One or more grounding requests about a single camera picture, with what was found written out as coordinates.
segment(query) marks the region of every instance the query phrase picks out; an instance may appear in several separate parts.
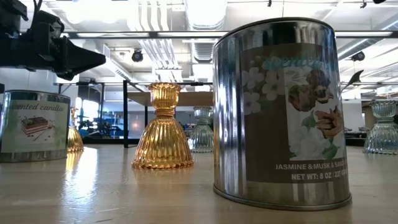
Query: ceiling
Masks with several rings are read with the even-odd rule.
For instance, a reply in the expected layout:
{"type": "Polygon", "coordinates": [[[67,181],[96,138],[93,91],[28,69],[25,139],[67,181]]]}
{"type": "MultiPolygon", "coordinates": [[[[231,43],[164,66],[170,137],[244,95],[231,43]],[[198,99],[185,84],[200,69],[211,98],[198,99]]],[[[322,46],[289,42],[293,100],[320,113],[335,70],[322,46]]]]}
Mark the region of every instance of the ceiling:
{"type": "MultiPolygon", "coordinates": [[[[164,0],[167,3],[167,24],[170,30],[188,30],[189,25],[186,20],[186,12],[184,0],[164,0]]],[[[211,4],[206,2],[215,2],[216,0],[201,0],[203,3],[203,16],[206,16],[211,4]]],[[[29,17],[32,18],[33,1],[22,0],[28,7],[29,17]]],[[[79,0],[73,1],[46,1],[42,5],[42,10],[59,16],[65,23],[66,30],[80,32],[94,31],[131,31],[128,21],[130,21],[135,13],[130,1],[110,1],[110,0],[79,0]],[[73,16],[83,12],[86,19],[76,22],[73,16]]],[[[391,21],[398,21],[398,1],[388,0],[383,4],[375,5],[371,0],[367,0],[368,4],[361,9],[362,1],[354,0],[272,0],[272,6],[268,7],[268,1],[256,0],[227,0],[226,12],[224,18],[223,30],[232,30],[239,26],[250,22],[269,19],[274,17],[310,17],[325,21],[335,30],[381,30],[391,21]]],[[[142,3],[139,1],[139,15],[142,15],[142,3]]],[[[152,9],[151,3],[156,3],[156,7],[161,6],[160,1],[148,1],[148,11],[152,9]]],[[[148,22],[150,29],[154,30],[154,26],[150,23],[148,13],[148,22]]],[[[30,26],[28,22],[22,23],[22,29],[30,26]]],[[[338,54],[342,54],[355,45],[360,45],[364,39],[337,39],[338,54]]],[[[172,40],[175,58],[181,70],[180,81],[212,79],[211,64],[205,63],[201,68],[206,74],[198,74],[200,72],[193,71],[193,64],[197,63],[193,59],[192,44],[187,43],[189,40],[172,40]]],[[[144,59],[142,62],[133,62],[131,54],[134,49],[142,49],[142,43],[138,40],[96,40],[95,46],[101,51],[103,45],[107,45],[111,50],[111,58],[126,73],[133,77],[137,82],[151,82],[159,79],[159,75],[154,73],[155,65],[143,49],[144,59]]],[[[363,82],[379,82],[379,81],[397,81],[398,77],[398,41],[396,39],[384,39],[376,42],[369,47],[363,48],[366,58],[361,62],[354,62],[345,58],[339,61],[341,81],[347,82],[352,74],[358,70],[365,70],[363,73],[363,82]]],[[[106,80],[107,82],[120,82],[120,77],[116,77],[115,73],[107,69],[97,69],[92,72],[81,74],[82,78],[95,78],[97,80],[106,80]]],[[[363,86],[358,88],[357,92],[366,92],[375,89],[376,86],[363,86]]],[[[194,87],[186,87],[187,91],[194,91],[194,87]]]]}

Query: gold glass vase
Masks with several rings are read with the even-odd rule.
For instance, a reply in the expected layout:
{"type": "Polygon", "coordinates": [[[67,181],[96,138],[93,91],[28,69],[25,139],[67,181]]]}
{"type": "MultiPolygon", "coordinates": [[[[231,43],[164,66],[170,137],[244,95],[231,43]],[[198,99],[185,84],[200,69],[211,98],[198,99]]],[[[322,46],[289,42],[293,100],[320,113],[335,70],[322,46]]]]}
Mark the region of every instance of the gold glass vase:
{"type": "Polygon", "coordinates": [[[71,108],[72,122],[69,124],[68,132],[68,152],[84,151],[83,141],[79,131],[75,126],[77,108],[71,108]]]}
{"type": "Polygon", "coordinates": [[[173,83],[153,83],[149,90],[156,117],[141,136],[136,157],[132,161],[133,168],[174,169],[192,166],[193,159],[184,131],[173,117],[181,87],[173,83]]]}

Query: cake illustration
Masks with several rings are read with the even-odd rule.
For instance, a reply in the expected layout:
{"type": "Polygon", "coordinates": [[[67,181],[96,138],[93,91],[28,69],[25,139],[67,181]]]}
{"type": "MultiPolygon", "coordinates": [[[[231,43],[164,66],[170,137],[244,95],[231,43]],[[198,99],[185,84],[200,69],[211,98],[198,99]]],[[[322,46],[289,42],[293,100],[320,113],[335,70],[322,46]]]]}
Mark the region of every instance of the cake illustration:
{"type": "Polygon", "coordinates": [[[26,118],[21,121],[21,128],[26,135],[47,129],[49,121],[43,117],[26,118]]]}

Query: tin label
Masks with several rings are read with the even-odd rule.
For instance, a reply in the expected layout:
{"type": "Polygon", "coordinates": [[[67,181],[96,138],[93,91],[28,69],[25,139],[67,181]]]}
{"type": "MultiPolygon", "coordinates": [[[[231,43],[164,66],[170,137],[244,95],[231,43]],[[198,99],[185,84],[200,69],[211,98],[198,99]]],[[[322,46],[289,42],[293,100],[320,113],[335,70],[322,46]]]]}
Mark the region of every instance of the tin label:
{"type": "Polygon", "coordinates": [[[347,179],[340,79],[333,49],[285,44],[241,54],[247,180],[347,179]]]}
{"type": "Polygon", "coordinates": [[[5,109],[2,153],[66,149],[68,104],[11,100],[5,109]]]}

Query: can lid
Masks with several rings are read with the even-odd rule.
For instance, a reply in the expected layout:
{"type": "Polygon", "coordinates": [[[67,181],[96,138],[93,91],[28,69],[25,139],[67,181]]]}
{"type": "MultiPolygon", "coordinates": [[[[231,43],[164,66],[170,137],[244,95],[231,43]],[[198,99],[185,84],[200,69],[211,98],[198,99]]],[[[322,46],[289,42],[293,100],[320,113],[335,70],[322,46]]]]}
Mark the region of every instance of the can lid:
{"type": "Polygon", "coordinates": [[[33,91],[33,90],[7,90],[4,93],[16,93],[16,92],[26,92],[26,93],[44,93],[44,94],[48,94],[48,95],[55,95],[55,96],[61,96],[61,97],[65,97],[70,99],[69,96],[65,96],[62,94],[58,94],[58,93],[50,93],[50,92],[46,92],[46,91],[33,91]]]}
{"type": "Polygon", "coordinates": [[[330,28],[331,30],[333,30],[332,26],[329,25],[329,24],[327,24],[326,22],[322,22],[322,21],[319,21],[319,20],[317,20],[317,19],[305,18],[305,17],[282,17],[282,18],[264,19],[264,20],[261,20],[261,21],[251,22],[251,23],[249,23],[249,24],[240,26],[240,27],[238,27],[238,28],[236,28],[236,29],[234,29],[234,30],[229,31],[227,34],[225,34],[224,36],[222,36],[222,37],[217,41],[217,43],[215,44],[215,47],[216,47],[222,40],[224,40],[225,38],[227,38],[227,37],[229,37],[229,36],[231,36],[231,35],[233,35],[233,34],[239,32],[239,31],[241,31],[241,30],[244,30],[244,29],[247,29],[247,28],[253,27],[253,26],[258,26],[258,25],[261,25],[261,24],[268,24],[268,23],[273,23],[273,22],[284,22],[284,21],[305,21],[305,22],[314,22],[314,23],[321,24],[321,25],[323,25],[323,26],[325,26],[325,27],[330,28]]]}

